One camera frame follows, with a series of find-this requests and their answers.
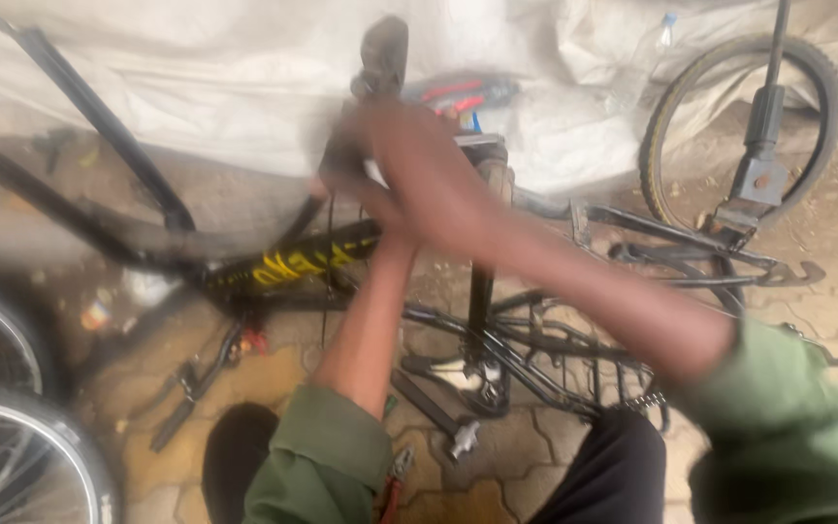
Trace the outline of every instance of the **red-handled pliers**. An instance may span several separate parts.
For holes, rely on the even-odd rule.
[[[416,449],[412,444],[403,447],[403,450],[393,459],[390,466],[390,474],[387,475],[387,506],[384,508],[380,524],[393,524],[393,516],[400,505],[400,490],[403,489],[403,482],[406,481],[406,472],[413,467]]]

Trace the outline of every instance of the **green jacket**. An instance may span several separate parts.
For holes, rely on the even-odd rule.
[[[689,478],[707,523],[838,523],[838,386],[823,357],[753,321],[700,384],[666,391],[711,450]],[[245,524],[370,522],[384,486],[390,438],[331,390],[302,386],[245,498]]]

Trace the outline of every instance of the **bicycle tire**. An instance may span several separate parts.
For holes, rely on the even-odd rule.
[[[75,468],[82,480],[89,524],[113,524],[121,521],[122,499],[109,473],[99,447],[75,421],[40,396],[19,393],[0,387],[0,417],[31,429],[34,436],[56,447]],[[40,471],[18,484],[24,488],[37,480]],[[14,500],[14,490],[0,490],[0,499]]]
[[[15,349],[29,366],[30,373],[36,375],[31,390],[58,402],[65,399],[64,380],[52,353],[57,347],[55,337],[42,327],[43,324],[31,308],[0,290],[0,330],[17,344]],[[0,385],[15,387],[15,384]]]
[[[643,196],[649,211],[658,220],[671,226],[684,227],[682,221],[669,208],[661,180],[661,155],[665,136],[670,120],[684,96],[697,79],[719,63],[743,54],[767,54],[771,51],[771,45],[771,34],[742,36],[721,44],[687,66],[681,75],[671,82],[658,101],[639,152]],[[781,204],[762,217],[766,224],[777,220],[807,194],[830,162],[838,142],[838,73],[835,65],[821,50],[807,41],[793,37],[786,37],[784,40],[784,59],[807,75],[817,89],[821,125],[817,145],[803,173],[784,195]]]

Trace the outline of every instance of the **black pants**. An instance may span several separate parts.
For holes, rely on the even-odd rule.
[[[202,492],[212,524],[239,524],[244,493],[267,458],[277,417],[235,406],[209,435]],[[531,524],[656,524],[665,503],[665,443],[633,411],[606,412],[588,433],[564,480]]]

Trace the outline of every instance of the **white tarp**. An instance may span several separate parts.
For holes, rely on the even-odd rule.
[[[518,78],[522,92],[506,110],[482,114],[482,125],[506,135],[518,184],[546,192],[634,167],[647,111],[607,118],[598,101],[665,12],[678,14],[675,47],[657,80],[674,78],[720,42],[770,32],[775,7],[752,0],[0,0],[13,25],[47,33],[139,140],[297,176],[318,161],[329,119],[359,69],[364,30],[399,15],[411,31],[408,79],[458,70]],[[789,33],[819,45],[838,66],[838,2],[795,1]],[[751,100],[753,90],[734,97]],[[720,94],[679,123],[705,125]],[[87,127],[0,33],[0,134],[66,123]]]

